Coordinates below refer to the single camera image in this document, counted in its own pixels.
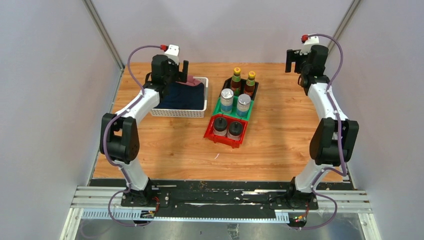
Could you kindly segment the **silver lid jar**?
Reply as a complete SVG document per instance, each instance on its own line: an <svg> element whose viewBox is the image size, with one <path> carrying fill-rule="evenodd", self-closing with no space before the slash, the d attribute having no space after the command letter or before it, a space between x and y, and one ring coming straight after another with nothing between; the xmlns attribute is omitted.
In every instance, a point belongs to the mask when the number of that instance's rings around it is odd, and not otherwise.
<svg viewBox="0 0 424 240"><path fill-rule="evenodd" d="M233 110L234 92L230 88L224 88L220 93L220 111L231 114Z"/></svg>
<svg viewBox="0 0 424 240"><path fill-rule="evenodd" d="M251 106L251 97L247 94L241 94L237 98L237 104L236 104L236 114L239 117L246 117L248 115L250 106Z"/></svg>

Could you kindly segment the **yellow cap sauce bottle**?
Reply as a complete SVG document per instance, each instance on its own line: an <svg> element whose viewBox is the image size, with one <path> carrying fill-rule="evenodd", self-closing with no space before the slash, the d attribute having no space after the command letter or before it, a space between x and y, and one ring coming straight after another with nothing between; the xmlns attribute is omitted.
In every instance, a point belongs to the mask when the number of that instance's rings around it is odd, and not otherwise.
<svg viewBox="0 0 424 240"><path fill-rule="evenodd" d="M250 71L243 88L243 93L252 97L256 89L256 73Z"/></svg>
<svg viewBox="0 0 424 240"><path fill-rule="evenodd" d="M241 68L235 67L231 77L230 89L233 91L234 96L239 96L241 93Z"/></svg>

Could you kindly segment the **black cap shaker front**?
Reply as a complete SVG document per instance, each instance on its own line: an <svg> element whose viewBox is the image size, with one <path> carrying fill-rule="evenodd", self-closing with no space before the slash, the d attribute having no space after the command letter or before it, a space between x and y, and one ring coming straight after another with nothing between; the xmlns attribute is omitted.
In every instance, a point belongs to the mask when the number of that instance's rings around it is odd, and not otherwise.
<svg viewBox="0 0 424 240"><path fill-rule="evenodd" d="M217 117L213 121L212 133L216 136L224 137L228 132L228 122L224 117Z"/></svg>

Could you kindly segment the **black cap shaker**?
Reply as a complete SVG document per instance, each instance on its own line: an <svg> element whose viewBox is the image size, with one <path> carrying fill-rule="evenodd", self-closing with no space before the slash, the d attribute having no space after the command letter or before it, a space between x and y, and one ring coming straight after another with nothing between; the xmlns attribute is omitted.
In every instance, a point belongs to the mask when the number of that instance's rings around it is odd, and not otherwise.
<svg viewBox="0 0 424 240"><path fill-rule="evenodd" d="M233 121L230 123L227 130L227 137L234 141L239 141L243 133L243 125L239 121Z"/></svg>
<svg viewBox="0 0 424 240"><path fill-rule="evenodd" d="M217 117L213 121L212 133L216 136L224 137L228 132L228 122L224 117Z"/></svg>

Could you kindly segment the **silver lid jar back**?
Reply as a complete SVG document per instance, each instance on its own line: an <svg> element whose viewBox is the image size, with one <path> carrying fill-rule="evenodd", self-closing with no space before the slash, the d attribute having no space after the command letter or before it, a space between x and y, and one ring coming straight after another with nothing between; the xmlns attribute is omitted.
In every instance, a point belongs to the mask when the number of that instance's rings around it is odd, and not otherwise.
<svg viewBox="0 0 424 240"><path fill-rule="evenodd" d="M236 104L236 114L239 117L246 117L248 115L250 106L251 106L251 97L247 94L241 94L237 98L237 104Z"/></svg>

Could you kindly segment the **black cap shaker back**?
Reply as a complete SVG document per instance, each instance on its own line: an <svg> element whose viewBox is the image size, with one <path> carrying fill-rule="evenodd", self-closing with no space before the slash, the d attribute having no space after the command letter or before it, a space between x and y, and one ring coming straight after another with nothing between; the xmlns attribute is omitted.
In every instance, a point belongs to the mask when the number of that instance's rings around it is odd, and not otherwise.
<svg viewBox="0 0 424 240"><path fill-rule="evenodd" d="M239 121L233 121L230 123L227 130L227 137L234 141L239 141L243 133L243 125Z"/></svg>

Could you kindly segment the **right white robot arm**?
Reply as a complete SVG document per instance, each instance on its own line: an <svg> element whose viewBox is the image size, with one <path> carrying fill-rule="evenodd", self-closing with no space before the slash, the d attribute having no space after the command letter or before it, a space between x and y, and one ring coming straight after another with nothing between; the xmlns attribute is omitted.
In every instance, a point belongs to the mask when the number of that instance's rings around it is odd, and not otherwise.
<svg viewBox="0 0 424 240"><path fill-rule="evenodd" d="M285 72L299 75L298 84L309 97L320 119L309 144L310 160L293 177L285 194L286 204L298 209L315 196L318 183L328 172L345 177L359 133L359 123L350 120L335 100L330 78L324 74L329 49L312 45L307 51L289 49Z"/></svg>

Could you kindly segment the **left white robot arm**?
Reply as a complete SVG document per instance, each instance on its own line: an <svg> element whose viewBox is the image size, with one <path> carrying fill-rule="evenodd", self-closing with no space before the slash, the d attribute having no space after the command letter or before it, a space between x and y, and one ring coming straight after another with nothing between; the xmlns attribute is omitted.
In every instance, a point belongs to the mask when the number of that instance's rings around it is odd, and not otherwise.
<svg viewBox="0 0 424 240"><path fill-rule="evenodd" d="M188 69L187 60L179 64L165 54L153 56L151 71L146 74L139 94L123 109L106 113L101 119L100 152L122 172L126 180L124 193L142 207L152 203L153 193L152 182L137 160L138 124L169 93L171 83L187 81Z"/></svg>

